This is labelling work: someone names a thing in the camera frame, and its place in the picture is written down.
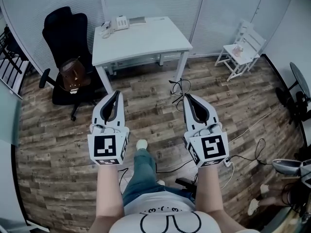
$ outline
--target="wood plank flooring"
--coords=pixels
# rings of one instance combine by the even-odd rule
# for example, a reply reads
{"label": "wood plank flooring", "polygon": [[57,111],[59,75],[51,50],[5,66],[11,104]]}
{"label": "wood plank flooring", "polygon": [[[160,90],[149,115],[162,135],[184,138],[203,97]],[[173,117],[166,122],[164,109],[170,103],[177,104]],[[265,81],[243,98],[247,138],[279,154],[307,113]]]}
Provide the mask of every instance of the wood plank flooring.
{"label": "wood plank flooring", "polygon": [[[260,58],[251,73],[226,82],[229,71],[224,65],[214,66],[215,58],[190,59],[183,78],[191,82],[191,94],[210,102],[228,133],[229,141],[271,113],[247,133],[229,144],[230,155],[254,158],[256,144],[264,138],[266,147],[260,158],[270,163],[275,158],[293,158],[303,146],[300,128],[289,125],[289,113],[280,107],[275,88],[281,86],[277,75],[264,58]],[[123,93],[126,126],[130,128],[130,143],[125,163],[129,167],[121,189],[133,174],[136,141],[145,138],[156,159],[158,171],[173,170],[191,159],[184,148],[182,136],[186,126],[183,113],[172,101],[168,79],[177,62],[163,67],[149,64],[118,72],[112,87]],[[97,166],[89,159],[87,134],[93,106],[79,108],[77,120],[70,120],[72,106],[52,104],[52,89],[39,89],[40,76],[28,74],[22,88],[22,112],[19,147],[16,152],[18,184],[29,219],[48,226],[51,232],[86,233],[95,217]],[[257,227],[260,210],[247,215],[252,198],[260,195],[263,182],[276,179],[271,165],[259,165],[235,157],[235,173],[222,190],[225,209],[245,226]],[[197,169],[190,162],[180,170],[158,177],[166,185],[178,177],[193,180]],[[219,166],[221,186],[232,169]]]}

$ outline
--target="jeans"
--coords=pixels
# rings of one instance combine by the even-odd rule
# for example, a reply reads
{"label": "jeans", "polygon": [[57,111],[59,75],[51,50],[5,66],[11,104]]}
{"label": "jeans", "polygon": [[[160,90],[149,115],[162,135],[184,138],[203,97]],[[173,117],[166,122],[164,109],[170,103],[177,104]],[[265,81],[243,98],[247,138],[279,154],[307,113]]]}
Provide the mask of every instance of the jeans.
{"label": "jeans", "polygon": [[126,206],[145,193],[171,192],[194,201],[191,192],[159,185],[156,182],[156,162],[146,149],[139,149],[134,156],[134,175],[123,193],[123,204]]}

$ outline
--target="white t-shirt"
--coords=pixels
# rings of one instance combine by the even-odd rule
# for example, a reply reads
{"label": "white t-shirt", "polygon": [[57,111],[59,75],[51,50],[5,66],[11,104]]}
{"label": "white t-shirt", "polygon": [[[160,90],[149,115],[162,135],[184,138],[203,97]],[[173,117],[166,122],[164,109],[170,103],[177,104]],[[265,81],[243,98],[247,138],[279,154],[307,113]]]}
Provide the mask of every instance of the white t-shirt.
{"label": "white t-shirt", "polygon": [[166,191],[143,194],[124,211],[125,217],[115,222],[109,233],[221,233],[217,222],[195,211],[189,199]]}

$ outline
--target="white cable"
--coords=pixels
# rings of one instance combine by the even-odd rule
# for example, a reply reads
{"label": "white cable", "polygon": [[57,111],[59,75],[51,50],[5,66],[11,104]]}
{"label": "white cable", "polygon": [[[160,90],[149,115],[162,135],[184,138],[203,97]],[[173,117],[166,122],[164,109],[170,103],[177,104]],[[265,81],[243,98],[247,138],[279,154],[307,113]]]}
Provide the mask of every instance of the white cable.
{"label": "white cable", "polygon": [[202,132],[203,130],[208,130],[208,131],[209,131],[209,134],[211,134],[211,131],[210,131],[209,129],[210,129],[213,125],[219,125],[220,129],[221,129],[221,130],[223,129],[223,125],[222,125],[221,122],[215,122],[215,123],[209,125],[208,128],[202,128],[202,129],[200,129],[198,132],[194,133],[193,137],[195,137],[195,136],[203,136],[203,135],[201,135],[201,132]]}
{"label": "white cable", "polygon": [[255,122],[251,127],[249,127],[247,130],[245,130],[245,132],[243,134],[240,134],[238,137],[234,138],[232,141],[230,141],[229,143],[233,142],[234,140],[240,138],[242,135],[244,135],[247,131],[249,131],[251,128],[253,128],[257,123],[259,123],[261,120],[263,120],[264,118],[266,118],[267,116],[269,116],[272,112],[276,111],[278,108],[282,107],[283,105],[280,105],[279,107],[275,108],[273,111],[271,111],[270,113],[268,113],[267,115],[265,115],[263,118],[259,119],[257,122]]}
{"label": "white cable", "polygon": [[105,129],[113,129],[113,133],[120,133],[120,130],[116,130],[115,128],[112,127],[104,127],[103,133],[105,133]]}
{"label": "white cable", "polygon": [[222,188],[220,188],[221,190],[224,189],[224,187],[229,183],[229,181],[230,181],[230,180],[232,179],[232,177],[233,177],[233,174],[234,174],[234,163],[233,163],[233,162],[230,162],[230,164],[232,164],[232,166],[233,166],[231,177],[230,177],[230,179],[226,182],[226,184],[225,184]]}
{"label": "white cable", "polygon": [[94,126],[95,126],[95,125],[96,125],[95,123],[91,123],[91,124],[90,124],[90,126],[89,126],[89,130],[91,131],[91,133],[92,133],[93,128],[94,128]]}

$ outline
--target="white chair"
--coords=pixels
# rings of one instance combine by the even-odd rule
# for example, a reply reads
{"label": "white chair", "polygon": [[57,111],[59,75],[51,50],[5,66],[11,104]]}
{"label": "white chair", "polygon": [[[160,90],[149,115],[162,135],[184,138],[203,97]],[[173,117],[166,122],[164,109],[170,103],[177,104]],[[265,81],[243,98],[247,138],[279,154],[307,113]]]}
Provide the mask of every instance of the white chair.
{"label": "white chair", "polygon": [[238,41],[241,41],[243,34],[245,34],[249,28],[253,29],[254,24],[248,21],[242,20],[240,23],[239,32],[237,33],[233,44],[236,44]]}
{"label": "white chair", "polygon": [[[241,76],[247,69],[250,70],[257,61],[257,59],[260,57],[258,55],[258,52],[260,51],[265,42],[266,40],[263,39],[258,33],[256,33],[253,28],[248,27],[247,31],[241,36],[241,38],[237,42],[232,45],[224,46],[220,55],[218,56],[215,66],[217,66],[218,63],[224,63],[229,68],[231,74],[227,81],[235,77]],[[233,53],[233,50],[237,46],[243,48],[243,51],[240,53],[239,56],[236,56]],[[220,60],[224,51],[226,51],[227,53],[227,58],[224,60]],[[229,61],[231,61],[235,66],[234,69],[229,66]]]}

